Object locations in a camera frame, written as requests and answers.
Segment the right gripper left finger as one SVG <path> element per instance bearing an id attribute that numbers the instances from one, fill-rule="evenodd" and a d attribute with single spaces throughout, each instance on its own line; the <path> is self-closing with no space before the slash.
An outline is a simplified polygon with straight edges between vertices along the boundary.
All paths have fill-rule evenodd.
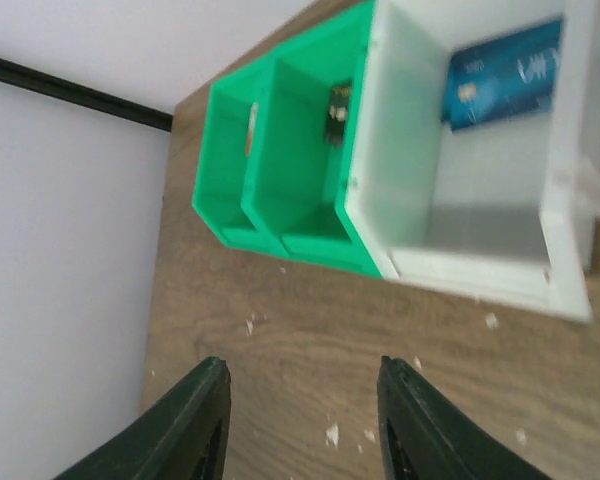
<path id="1" fill-rule="evenodd" d="M 231 415 L 226 362 L 207 357 L 60 479 L 221 479 Z"/>

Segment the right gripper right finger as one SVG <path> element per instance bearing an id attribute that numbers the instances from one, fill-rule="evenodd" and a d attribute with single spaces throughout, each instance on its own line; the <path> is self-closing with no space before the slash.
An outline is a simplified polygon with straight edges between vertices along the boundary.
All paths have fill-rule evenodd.
<path id="1" fill-rule="evenodd" d="M 481 429 L 401 358 L 381 359 L 377 399 L 387 479 L 548 477 Z"/>

